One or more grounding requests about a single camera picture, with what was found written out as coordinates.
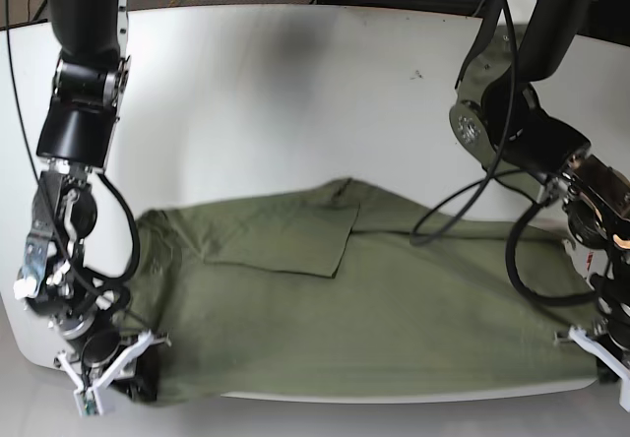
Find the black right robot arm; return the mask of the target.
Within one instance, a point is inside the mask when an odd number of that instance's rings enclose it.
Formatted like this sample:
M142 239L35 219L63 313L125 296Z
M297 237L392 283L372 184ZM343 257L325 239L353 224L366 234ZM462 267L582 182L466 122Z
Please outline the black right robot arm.
M110 276L85 263L85 242L97 222L91 177L105 175L130 60L127 0L47 0L59 43L51 98L30 160L36 191L15 297L48 319L65 341L54 359L74 383L82 416L108 411L106 392L152 403L158 396L157 348L168 336L140 316L132 327L129 280L141 260L137 225L129 223L131 253Z

